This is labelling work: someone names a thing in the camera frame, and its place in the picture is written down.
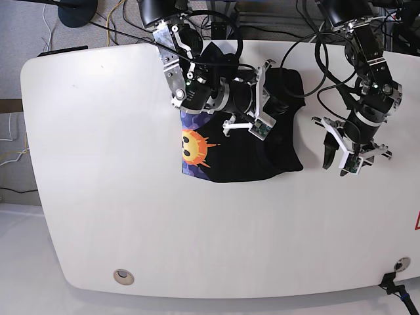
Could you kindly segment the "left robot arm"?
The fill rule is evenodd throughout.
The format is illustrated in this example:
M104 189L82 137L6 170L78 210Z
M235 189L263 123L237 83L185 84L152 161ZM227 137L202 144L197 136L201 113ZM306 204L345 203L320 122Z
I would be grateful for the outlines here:
M392 79L383 48L370 22L373 13L367 1L318 1L317 6L331 24L331 35L346 42L345 56L354 68L356 81L350 88L329 71L329 58L320 56L325 51L327 32L315 31L315 59L324 79L331 80L343 99L349 115L313 117L315 124L326 130L323 168L328 169L337 150L343 151L339 164L341 176L357 175L362 167L371 166L375 156L392 157L388 146L378 145L374 136L400 106L402 86Z

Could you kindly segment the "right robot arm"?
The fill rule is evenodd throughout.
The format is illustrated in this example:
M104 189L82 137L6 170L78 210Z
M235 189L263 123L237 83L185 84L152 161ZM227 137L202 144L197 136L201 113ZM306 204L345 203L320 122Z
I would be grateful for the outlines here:
M230 119L222 124L224 134L247 129L265 140L276 120L265 112L270 93L264 84L266 73L275 63L263 66L242 64L243 37L236 23L213 10L190 10L187 1L139 1L145 27L155 27L154 44L163 63L163 72L172 93L171 104L187 114L225 112ZM203 44L200 34L190 27L193 16L215 16L236 34L236 52L224 54L214 43Z

